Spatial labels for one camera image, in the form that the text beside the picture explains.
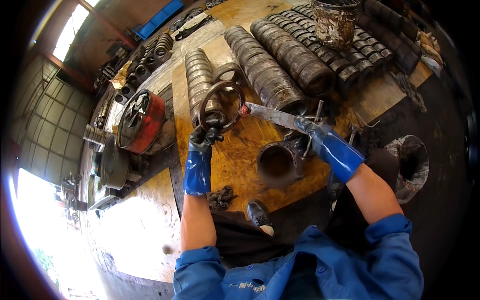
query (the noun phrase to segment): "jacket sleeve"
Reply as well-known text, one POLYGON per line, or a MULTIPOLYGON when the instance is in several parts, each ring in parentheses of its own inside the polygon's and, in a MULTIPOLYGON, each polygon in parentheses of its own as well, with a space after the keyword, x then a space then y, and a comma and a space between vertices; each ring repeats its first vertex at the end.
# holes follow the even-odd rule
POLYGON ((374 279, 391 299, 420 299, 423 274, 420 260, 410 244, 412 223, 402 214, 385 217, 365 230, 374 247, 366 255, 374 279))
POLYGON ((220 282, 225 272, 215 247, 183 252, 173 274, 174 299, 223 299, 220 282))

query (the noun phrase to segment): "black leather shoe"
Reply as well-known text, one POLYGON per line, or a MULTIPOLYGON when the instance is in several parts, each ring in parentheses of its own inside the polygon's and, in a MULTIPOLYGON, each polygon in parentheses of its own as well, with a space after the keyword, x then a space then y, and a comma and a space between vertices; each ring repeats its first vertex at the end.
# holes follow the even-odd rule
POLYGON ((247 215, 255 227, 263 225, 273 227, 272 222, 268 219, 268 210, 260 200, 252 199, 247 203, 247 215))
POLYGON ((342 183, 332 171, 330 171, 327 177, 327 191, 330 202, 330 212, 333 212, 335 206, 332 204, 338 200, 341 193, 343 192, 344 187, 345 184, 342 183))

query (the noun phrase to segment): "shoe lace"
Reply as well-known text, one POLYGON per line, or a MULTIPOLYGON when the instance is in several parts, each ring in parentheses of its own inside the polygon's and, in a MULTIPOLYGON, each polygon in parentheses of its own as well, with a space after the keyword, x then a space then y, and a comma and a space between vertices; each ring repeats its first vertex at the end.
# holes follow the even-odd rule
POLYGON ((257 224, 262 224, 262 223, 266 223, 267 219, 266 219, 265 215, 261 215, 261 216, 255 217, 255 222, 257 224))

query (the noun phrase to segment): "person's left hand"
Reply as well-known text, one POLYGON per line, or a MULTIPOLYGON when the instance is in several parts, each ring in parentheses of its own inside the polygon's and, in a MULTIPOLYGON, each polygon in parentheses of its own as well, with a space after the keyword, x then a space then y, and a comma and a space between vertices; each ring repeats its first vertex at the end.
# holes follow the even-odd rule
MULTIPOLYGON (((210 120, 210 126, 217 124, 217 120, 210 120)), ((188 157, 185 163, 185 178, 183 191, 188 195, 204 195, 211 191, 210 160, 212 158, 212 145, 215 141, 223 141, 223 136, 218 134, 218 128, 212 127, 205 131, 197 126, 189 137, 188 157)))

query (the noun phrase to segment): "wooden workbench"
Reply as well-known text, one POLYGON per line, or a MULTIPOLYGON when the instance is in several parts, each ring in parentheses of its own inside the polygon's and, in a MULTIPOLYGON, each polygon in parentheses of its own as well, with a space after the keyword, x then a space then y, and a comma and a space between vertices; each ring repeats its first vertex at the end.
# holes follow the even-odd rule
MULTIPOLYGON (((217 5, 207 13, 217 18, 226 28, 240 24, 249 31, 250 24, 255 19, 290 7, 291 4, 277 0, 236 0, 217 5)), ((236 61, 222 36, 215 38, 202 49, 209 57, 214 71, 225 62, 236 61)), ((419 86, 431 73, 420 63, 410 76, 410 80, 415 86, 419 86)), ((183 169, 188 153, 188 136, 192 131, 184 64, 173 71, 172 88, 177 143, 183 169)), ((261 103, 251 87, 246 88, 245 93, 247 101, 261 103)), ((357 119, 354 110, 368 123, 404 97, 405 94, 392 76, 385 73, 383 77, 372 80, 365 87, 348 95, 336 118, 335 131, 345 137, 350 134, 348 128, 350 121, 363 125, 357 119)), ((305 163, 305 177, 288 187, 281 190, 269 189, 260 182, 256 166, 258 152, 265 144, 280 141, 281 138, 275 125, 249 116, 242 118, 225 134, 224 142, 213 146, 212 190, 230 185, 238 196, 233 200, 229 210, 245 210, 246 203, 256 198, 262 200, 267 208, 273 211, 325 186, 330 168, 316 157, 310 158, 305 163)))

